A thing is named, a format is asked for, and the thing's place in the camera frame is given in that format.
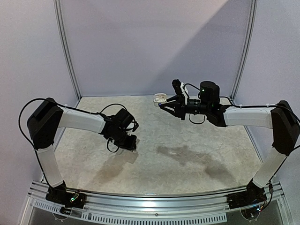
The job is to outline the cream earbud charging case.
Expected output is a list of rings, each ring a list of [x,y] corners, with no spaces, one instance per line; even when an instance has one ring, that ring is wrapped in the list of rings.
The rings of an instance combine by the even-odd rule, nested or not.
[[[156,93],[153,96],[153,104],[155,107],[159,107],[160,104],[167,102],[167,95],[165,93]]]

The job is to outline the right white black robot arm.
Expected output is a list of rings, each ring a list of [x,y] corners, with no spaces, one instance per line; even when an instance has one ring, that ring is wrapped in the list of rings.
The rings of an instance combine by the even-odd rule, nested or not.
[[[287,101],[281,100],[275,105],[222,105],[220,88],[214,82],[201,82],[196,99],[188,95],[186,83],[175,79],[172,86],[175,96],[158,93],[153,102],[174,117],[184,120],[186,115],[205,115],[206,120],[216,127],[252,126],[272,130],[269,156],[249,182],[248,189],[262,189],[297,149],[300,120]]]

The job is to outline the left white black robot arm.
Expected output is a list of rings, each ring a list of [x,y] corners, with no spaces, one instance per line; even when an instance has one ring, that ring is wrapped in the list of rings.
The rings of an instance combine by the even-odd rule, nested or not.
[[[34,151],[47,184],[56,188],[63,184],[54,153],[55,138],[60,129],[77,129],[104,137],[117,149],[133,151],[137,137],[132,133],[139,124],[134,116],[122,107],[116,114],[103,111],[88,112],[57,103],[53,98],[39,98],[41,104],[27,120],[27,128]]]

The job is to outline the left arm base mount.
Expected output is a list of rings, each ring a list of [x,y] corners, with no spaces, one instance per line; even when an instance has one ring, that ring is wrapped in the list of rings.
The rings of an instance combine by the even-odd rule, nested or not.
[[[86,194],[80,191],[68,192],[64,185],[48,188],[45,199],[64,205],[65,208],[83,209],[86,202]]]

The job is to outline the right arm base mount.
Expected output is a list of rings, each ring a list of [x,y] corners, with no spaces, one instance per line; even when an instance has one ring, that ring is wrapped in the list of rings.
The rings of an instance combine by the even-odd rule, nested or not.
[[[267,201],[267,196],[264,188],[259,187],[247,187],[246,191],[237,192],[234,194],[226,195],[226,201],[229,204],[230,209],[242,208],[253,204],[263,202],[263,205],[259,207],[259,211],[265,209],[272,200],[273,186],[269,187],[270,199]]]

